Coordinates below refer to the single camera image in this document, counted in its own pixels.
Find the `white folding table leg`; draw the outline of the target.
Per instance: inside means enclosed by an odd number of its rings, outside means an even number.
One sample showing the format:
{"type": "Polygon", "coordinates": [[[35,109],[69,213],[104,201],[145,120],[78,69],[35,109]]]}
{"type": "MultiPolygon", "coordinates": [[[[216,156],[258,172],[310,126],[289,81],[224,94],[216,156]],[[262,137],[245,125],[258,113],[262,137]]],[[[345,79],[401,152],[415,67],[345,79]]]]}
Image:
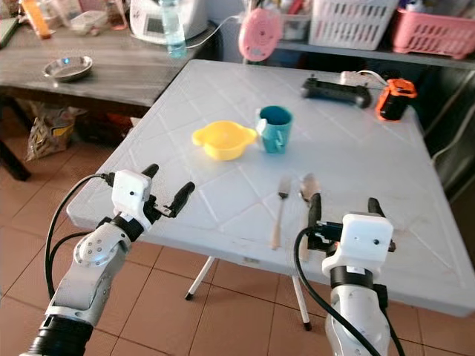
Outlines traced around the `white folding table leg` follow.
{"type": "Polygon", "coordinates": [[[312,330],[312,323],[311,319],[309,318],[305,297],[301,288],[300,278],[298,276],[292,276],[291,281],[294,285],[295,298],[296,303],[298,303],[302,325],[303,328],[308,332],[309,330],[312,330]]]}
{"type": "Polygon", "coordinates": [[[203,267],[201,267],[199,274],[194,278],[192,285],[190,285],[189,289],[186,292],[186,300],[192,300],[194,295],[197,293],[197,290],[200,288],[201,283],[206,278],[208,272],[211,271],[211,268],[214,267],[216,263],[216,257],[208,257],[207,261],[204,262],[203,267]]]}

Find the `brown printed bag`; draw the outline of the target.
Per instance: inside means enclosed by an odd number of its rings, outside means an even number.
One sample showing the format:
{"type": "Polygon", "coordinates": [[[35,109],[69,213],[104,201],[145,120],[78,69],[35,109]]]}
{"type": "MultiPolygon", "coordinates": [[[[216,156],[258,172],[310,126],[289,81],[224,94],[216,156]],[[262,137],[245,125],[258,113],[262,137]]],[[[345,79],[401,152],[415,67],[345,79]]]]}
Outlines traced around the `brown printed bag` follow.
{"type": "Polygon", "coordinates": [[[26,160],[32,162],[65,151],[71,142],[76,109],[44,102],[30,102],[28,106],[35,118],[28,134],[26,160]]]}

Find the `stainless steel bowl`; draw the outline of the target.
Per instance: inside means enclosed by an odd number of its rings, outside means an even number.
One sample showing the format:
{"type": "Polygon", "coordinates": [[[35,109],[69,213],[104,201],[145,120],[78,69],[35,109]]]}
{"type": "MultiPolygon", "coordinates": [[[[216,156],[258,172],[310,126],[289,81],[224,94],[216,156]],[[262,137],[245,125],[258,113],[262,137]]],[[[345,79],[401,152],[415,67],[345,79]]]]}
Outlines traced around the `stainless steel bowl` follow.
{"type": "Polygon", "coordinates": [[[48,62],[43,75],[55,82],[75,82],[91,74],[93,59],[89,56],[69,56],[48,62]]]}

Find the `pink round fan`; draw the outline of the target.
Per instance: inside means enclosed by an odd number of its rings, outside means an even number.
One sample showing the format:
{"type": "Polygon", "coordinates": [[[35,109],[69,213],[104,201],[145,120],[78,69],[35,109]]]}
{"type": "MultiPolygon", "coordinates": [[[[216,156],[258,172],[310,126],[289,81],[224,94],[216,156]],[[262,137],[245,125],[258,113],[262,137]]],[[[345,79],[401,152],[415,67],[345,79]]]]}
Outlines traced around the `pink round fan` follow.
{"type": "Polygon", "coordinates": [[[283,37],[283,17],[278,10],[261,9],[245,14],[238,34],[238,50],[249,62],[266,60],[283,37]]]}

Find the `orange sauce squeeze bottle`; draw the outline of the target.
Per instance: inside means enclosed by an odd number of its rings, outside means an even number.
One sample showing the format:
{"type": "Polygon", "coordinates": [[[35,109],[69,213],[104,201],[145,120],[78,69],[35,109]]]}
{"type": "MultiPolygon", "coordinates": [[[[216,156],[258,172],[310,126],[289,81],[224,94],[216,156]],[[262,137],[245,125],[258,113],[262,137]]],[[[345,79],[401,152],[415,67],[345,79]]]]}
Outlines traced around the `orange sauce squeeze bottle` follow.
{"type": "Polygon", "coordinates": [[[37,0],[19,0],[19,3],[37,37],[41,40],[50,39],[52,33],[37,0]]]}

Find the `yellow plastic bowl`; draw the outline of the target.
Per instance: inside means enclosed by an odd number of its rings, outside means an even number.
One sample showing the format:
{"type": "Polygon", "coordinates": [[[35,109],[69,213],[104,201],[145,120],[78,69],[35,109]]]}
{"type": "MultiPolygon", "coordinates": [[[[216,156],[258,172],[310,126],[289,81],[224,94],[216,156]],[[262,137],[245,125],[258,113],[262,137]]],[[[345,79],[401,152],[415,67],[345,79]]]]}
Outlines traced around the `yellow plastic bowl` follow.
{"type": "Polygon", "coordinates": [[[193,145],[218,162],[228,162],[242,156],[246,147],[258,138],[255,129],[245,128],[237,122],[216,121],[192,134],[193,145]]]}

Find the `white kitchen appliance with screen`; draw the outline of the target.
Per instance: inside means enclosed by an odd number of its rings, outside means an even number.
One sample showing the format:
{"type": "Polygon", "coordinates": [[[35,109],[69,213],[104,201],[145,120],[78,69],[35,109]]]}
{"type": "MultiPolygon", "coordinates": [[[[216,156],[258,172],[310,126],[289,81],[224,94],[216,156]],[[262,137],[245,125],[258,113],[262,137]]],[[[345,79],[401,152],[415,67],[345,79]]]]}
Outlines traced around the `white kitchen appliance with screen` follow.
{"type": "MultiPolygon", "coordinates": [[[[209,27],[209,19],[204,0],[172,0],[177,3],[177,17],[183,26],[186,40],[190,40],[209,27]]],[[[133,37],[165,45],[162,9],[160,0],[130,0],[130,30],[133,37]]]]}

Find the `white power adapter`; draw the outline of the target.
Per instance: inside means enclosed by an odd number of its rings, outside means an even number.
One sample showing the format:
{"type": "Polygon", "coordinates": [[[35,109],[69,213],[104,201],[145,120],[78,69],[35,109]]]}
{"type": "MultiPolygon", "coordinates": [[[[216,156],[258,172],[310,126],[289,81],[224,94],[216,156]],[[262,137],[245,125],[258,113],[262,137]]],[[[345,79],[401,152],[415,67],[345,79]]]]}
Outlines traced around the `white power adapter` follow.
{"type": "Polygon", "coordinates": [[[354,71],[343,71],[340,73],[339,84],[342,85],[369,86],[371,82],[373,82],[373,78],[367,74],[354,71]]]}

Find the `clear bluish water bottle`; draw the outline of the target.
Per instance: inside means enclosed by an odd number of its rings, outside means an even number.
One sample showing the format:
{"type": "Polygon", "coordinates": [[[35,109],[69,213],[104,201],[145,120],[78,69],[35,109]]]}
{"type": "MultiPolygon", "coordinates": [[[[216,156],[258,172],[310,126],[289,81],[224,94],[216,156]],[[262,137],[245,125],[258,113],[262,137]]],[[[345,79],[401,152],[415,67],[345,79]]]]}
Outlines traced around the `clear bluish water bottle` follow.
{"type": "Polygon", "coordinates": [[[159,0],[159,5],[168,54],[171,58],[183,58],[186,56],[186,38],[179,17],[179,0],[159,0]]]}

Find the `teal mug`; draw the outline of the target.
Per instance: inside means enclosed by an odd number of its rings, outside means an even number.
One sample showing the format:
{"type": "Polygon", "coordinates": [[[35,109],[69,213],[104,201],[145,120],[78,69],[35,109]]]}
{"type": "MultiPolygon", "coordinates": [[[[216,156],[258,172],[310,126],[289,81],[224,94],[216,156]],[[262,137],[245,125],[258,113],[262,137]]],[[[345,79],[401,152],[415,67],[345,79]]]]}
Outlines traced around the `teal mug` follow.
{"type": "Polygon", "coordinates": [[[259,108],[257,118],[257,133],[264,151],[272,155],[284,154],[294,119],[292,113],[283,106],[270,105],[259,108]]]}

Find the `dark wooden table leg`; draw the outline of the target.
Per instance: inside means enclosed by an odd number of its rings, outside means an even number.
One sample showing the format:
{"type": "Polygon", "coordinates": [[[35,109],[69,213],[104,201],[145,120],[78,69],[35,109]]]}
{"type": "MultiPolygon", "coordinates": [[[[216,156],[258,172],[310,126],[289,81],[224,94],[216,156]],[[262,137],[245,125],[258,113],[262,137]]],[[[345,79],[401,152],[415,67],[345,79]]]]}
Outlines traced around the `dark wooden table leg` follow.
{"type": "Polygon", "coordinates": [[[6,170],[14,180],[27,181],[30,179],[30,170],[24,166],[20,159],[17,159],[17,156],[14,155],[3,140],[0,140],[0,156],[3,169],[6,170]]]}

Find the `black handheld controller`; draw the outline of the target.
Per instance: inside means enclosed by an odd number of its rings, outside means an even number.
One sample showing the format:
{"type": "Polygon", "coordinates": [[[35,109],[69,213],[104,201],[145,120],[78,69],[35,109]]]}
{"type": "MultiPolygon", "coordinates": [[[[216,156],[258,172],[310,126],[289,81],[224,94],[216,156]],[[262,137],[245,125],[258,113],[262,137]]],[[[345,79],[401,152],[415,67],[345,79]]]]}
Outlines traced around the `black handheld controller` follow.
{"type": "Polygon", "coordinates": [[[324,82],[315,76],[306,78],[300,88],[300,95],[305,99],[333,99],[337,102],[349,102],[357,108],[368,108],[371,105],[371,95],[366,85],[324,82]]]}

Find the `orange and black device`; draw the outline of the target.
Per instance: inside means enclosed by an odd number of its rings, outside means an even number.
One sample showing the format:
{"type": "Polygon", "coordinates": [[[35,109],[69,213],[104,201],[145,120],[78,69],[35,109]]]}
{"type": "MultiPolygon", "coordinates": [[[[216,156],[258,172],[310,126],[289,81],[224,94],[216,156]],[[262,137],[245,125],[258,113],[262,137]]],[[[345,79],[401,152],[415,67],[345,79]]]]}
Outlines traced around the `orange and black device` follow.
{"type": "Polygon", "coordinates": [[[380,121],[401,121],[408,105],[418,93],[413,82],[404,79],[390,79],[377,101],[376,116],[380,121]]]}

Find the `clear lidded food container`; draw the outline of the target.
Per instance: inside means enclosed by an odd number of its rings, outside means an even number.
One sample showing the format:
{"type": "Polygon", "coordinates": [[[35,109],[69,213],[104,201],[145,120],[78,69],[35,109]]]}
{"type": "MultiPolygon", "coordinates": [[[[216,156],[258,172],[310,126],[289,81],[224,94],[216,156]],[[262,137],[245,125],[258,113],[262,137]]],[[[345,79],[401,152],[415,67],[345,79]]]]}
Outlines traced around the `clear lidded food container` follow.
{"type": "Polygon", "coordinates": [[[98,36],[108,29],[108,14],[102,10],[89,10],[69,20],[69,30],[78,35],[98,36]]]}

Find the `pink plastic basket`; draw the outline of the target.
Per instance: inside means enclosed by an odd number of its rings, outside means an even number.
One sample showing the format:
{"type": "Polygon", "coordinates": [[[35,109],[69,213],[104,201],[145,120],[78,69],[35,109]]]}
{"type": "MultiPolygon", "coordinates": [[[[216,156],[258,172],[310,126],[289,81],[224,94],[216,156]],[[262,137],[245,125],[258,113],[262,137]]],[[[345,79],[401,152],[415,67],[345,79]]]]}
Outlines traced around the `pink plastic basket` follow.
{"type": "Polygon", "coordinates": [[[398,9],[391,47],[462,60],[475,52],[475,19],[398,9]]]}

